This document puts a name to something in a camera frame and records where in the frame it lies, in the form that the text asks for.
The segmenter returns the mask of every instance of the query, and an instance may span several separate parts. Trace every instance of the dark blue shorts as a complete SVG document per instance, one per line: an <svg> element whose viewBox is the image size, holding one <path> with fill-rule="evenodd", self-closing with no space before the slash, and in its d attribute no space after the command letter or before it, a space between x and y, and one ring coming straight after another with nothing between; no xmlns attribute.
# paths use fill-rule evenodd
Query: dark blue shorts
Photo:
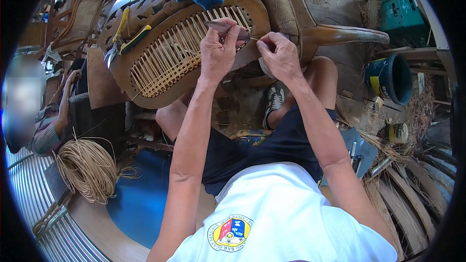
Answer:
<svg viewBox="0 0 466 262"><path fill-rule="evenodd" d="M336 119L335 110L327 112L332 120ZM309 144L297 104L258 146L240 146L211 128L202 183L207 193L218 195L228 180L243 169L286 161L301 165L316 182L322 179L323 172Z"/></svg>

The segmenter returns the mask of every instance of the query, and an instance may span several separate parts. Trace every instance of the teal tool case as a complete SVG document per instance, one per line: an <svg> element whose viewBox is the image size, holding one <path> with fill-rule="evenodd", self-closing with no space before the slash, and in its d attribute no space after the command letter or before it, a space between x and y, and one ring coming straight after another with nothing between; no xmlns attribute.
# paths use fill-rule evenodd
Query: teal tool case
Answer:
<svg viewBox="0 0 466 262"><path fill-rule="evenodd" d="M382 0L380 19L380 30L388 33L393 48L435 46L432 33L429 39L430 26L414 0Z"/></svg>

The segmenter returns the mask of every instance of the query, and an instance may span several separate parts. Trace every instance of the chair backrest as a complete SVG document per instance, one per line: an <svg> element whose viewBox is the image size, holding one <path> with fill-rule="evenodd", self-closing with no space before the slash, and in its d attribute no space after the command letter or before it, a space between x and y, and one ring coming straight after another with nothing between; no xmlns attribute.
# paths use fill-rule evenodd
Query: chair backrest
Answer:
<svg viewBox="0 0 466 262"><path fill-rule="evenodd" d="M99 19L104 1L112 0L76 0L71 14L71 21L51 45L51 49L85 41L92 35Z"/></svg>

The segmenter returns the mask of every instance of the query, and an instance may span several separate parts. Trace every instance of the white t-shirt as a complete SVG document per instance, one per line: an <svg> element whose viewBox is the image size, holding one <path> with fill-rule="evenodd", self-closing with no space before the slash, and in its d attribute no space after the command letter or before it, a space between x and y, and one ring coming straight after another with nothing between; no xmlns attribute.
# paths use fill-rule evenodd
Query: white t-shirt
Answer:
<svg viewBox="0 0 466 262"><path fill-rule="evenodd" d="M309 173L291 163L233 176L203 226L168 261L396 261L381 235L331 207Z"/></svg>

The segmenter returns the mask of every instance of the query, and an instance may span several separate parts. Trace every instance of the bucket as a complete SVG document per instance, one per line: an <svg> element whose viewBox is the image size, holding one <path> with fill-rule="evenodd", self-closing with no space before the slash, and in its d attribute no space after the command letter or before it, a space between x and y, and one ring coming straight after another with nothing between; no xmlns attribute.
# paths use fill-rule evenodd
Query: bucket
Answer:
<svg viewBox="0 0 466 262"><path fill-rule="evenodd" d="M408 125L389 124L388 125L388 139L395 144L404 144L408 140Z"/></svg>
<svg viewBox="0 0 466 262"><path fill-rule="evenodd" d="M412 93L411 69L403 56L392 54L364 66L364 83L382 99L404 106Z"/></svg>

